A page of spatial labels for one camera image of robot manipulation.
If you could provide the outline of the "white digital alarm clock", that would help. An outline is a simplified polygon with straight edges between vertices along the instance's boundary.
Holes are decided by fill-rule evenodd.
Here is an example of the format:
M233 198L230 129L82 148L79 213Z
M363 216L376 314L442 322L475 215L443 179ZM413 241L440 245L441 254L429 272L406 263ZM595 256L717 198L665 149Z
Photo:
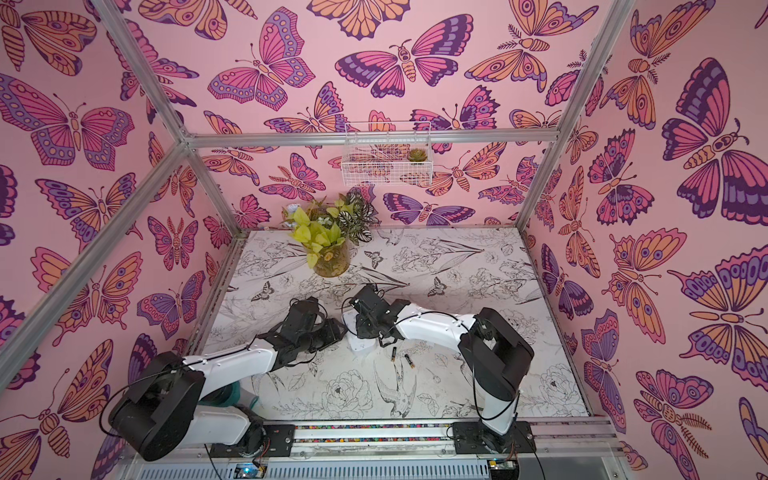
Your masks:
M346 339L348 341L348 345L350 350L355 353L362 355L365 352L369 352L373 350L377 346L377 340L374 338L370 339L361 339L352 332L348 332L346 335Z

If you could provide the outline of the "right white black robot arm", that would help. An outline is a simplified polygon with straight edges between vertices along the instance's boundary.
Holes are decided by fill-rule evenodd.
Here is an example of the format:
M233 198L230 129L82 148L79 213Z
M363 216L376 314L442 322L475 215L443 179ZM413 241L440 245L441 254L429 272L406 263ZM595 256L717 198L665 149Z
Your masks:
M452 314L408 300L386 301L372 284L341 306L342 321L360 341L385 347L398 341L423 341L461 355L470 372L473 406L479 422L453 439L477 442L493 453L517 447L520 386L535 353L499 312L484 307L476 314Z

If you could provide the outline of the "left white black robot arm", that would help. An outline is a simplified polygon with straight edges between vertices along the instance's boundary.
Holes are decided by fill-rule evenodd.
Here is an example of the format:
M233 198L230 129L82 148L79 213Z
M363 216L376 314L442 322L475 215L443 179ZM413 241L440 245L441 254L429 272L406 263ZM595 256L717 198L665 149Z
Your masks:
M346 332L317 298L295 300L282 322L242 346L197 356L156 356L128 384L108 424L145 461L197 446L261 454L268 436L253 400L241 389L242 380L294 367L301 354L317 354Z

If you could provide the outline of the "dark patterned leaf plant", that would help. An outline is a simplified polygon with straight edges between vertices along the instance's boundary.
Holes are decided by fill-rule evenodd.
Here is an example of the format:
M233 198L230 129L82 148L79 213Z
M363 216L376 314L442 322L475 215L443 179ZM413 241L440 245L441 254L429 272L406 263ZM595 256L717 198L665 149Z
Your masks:
M376 210L359 189L341 195L335 207L336 223L347 240L355 246L372 240L371 228L377 224Z

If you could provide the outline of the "green plant in glass vase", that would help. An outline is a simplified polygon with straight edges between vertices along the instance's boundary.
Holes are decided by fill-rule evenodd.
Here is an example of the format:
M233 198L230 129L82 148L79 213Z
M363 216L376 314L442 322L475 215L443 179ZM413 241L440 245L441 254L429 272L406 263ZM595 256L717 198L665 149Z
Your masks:
M323 278L341 276L350 265L347 237L338 207L297 207L286 216L291 237L306 252L307 264Z

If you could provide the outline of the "small succulent in basket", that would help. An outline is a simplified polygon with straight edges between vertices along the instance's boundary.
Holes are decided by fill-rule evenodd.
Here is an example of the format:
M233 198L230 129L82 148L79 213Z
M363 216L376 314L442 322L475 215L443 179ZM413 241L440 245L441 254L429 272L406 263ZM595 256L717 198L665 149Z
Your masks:
M423 163L426 162L428 158L429 155L427 150L422 148L410 149L407 154L407 160L411 163Z

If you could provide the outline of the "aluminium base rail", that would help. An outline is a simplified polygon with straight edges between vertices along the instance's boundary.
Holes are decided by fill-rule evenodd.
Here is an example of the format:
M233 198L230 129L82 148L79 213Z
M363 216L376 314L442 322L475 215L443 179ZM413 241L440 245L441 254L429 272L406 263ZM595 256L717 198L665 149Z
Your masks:
M114 479L631 479L613 428L592 417L523 418L493 453L467 419L275 422L264 454L223 446L145 462L129 452Z

